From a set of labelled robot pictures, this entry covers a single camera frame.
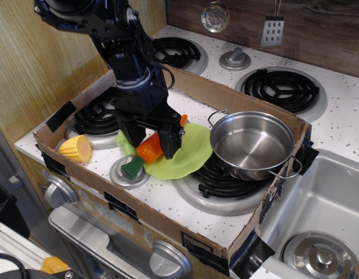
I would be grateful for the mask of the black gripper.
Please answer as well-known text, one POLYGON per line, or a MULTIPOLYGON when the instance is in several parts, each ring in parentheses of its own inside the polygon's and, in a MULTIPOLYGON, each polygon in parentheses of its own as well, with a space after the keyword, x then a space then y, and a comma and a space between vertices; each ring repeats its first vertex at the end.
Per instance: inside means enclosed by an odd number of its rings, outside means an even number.
POLYGON ((160 146, 166 159, 172 159, 182 146, 181 116, 167 102, 168 89, 161 68, 148 68, 141 85, 118 84, 111 87, 120 130, 133 147, 146 137, 146 129, 159 133, 160 146))

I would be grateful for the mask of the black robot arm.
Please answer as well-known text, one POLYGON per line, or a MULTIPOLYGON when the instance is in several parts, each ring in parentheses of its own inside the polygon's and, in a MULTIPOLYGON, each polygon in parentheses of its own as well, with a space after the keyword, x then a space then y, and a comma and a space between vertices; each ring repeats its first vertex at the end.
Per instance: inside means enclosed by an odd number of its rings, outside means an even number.
POLYGON ((181 116, 167 103, 166 67, 155 62, 152 39, 128 1, 35 1, 34 9, 60 31, 90 36, 115 76, 112 105, 120 130, 134 147, 146 129, 157 131, 171 159, 182 146, 181 116))

